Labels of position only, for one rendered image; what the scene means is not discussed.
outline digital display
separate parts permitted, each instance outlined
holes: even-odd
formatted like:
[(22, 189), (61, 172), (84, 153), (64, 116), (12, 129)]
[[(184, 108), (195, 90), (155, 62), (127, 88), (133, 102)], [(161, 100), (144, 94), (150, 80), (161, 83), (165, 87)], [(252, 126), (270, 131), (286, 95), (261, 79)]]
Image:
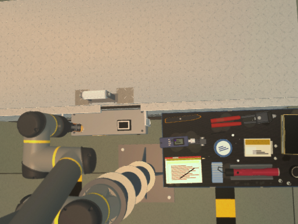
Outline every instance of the digital display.
[(179, 146), (181, 144), (184, 144), (184, 138), (174, 139), (174, 146)]

